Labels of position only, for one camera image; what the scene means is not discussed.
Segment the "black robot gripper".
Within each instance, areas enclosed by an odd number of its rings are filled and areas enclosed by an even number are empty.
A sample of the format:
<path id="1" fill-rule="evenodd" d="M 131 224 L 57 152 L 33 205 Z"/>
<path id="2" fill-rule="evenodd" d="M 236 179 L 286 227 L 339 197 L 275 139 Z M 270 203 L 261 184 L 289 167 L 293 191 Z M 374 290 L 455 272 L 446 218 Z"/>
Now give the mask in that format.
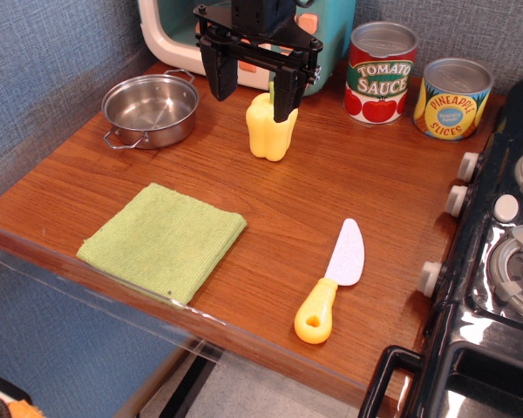
<path id="1" fill-rule="evenodd" d="M 284 122 L 300 106 L 306 84 L 320 77 L 323 43 L 297 26 L 298 6 L 310 1 L 232 1 L 227 7 L 199 5 L 196 36 L 210 91 L 218 101 L 238 85 L 243 61 L 274 72 L 274 121 Z"/>

